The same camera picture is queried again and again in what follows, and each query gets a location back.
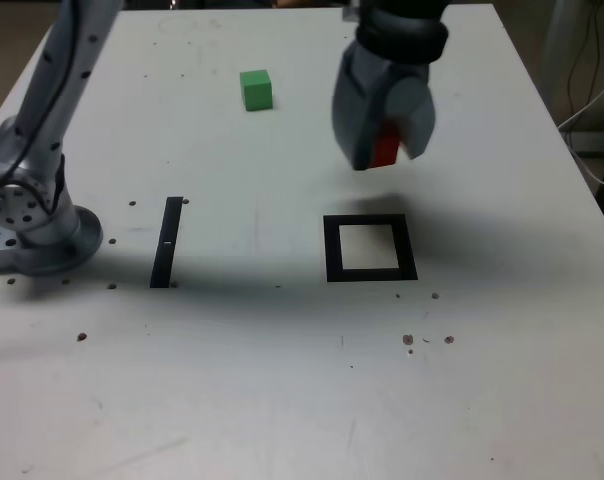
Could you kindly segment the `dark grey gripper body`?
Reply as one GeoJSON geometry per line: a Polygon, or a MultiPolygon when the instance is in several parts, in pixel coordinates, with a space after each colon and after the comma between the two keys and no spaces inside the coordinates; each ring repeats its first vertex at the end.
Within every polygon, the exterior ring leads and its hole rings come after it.
{"type": "Polygon", "coordinates": [[[426,95],[429,92],[429,66],[409,65],[384,60],[382,91],[385,95],[426,95]]]}

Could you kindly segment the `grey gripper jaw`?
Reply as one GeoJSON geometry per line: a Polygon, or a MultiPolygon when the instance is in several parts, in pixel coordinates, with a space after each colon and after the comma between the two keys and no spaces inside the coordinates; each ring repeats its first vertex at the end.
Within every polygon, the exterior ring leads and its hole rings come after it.
{"type": "Polygon", "coordinates": [[[391,128],[385,120],[383,59],[353,41],[338,69],[332,127],[342,153],[356,171],[391,163],[391,128]]]}
{"type": "Polygon", "coordinates": [[[395,83],[385,100],[385,116],[397,128],[407,156],[421,156],[435,126],[435,107],[427,82],[416,76],[395,83]]]}

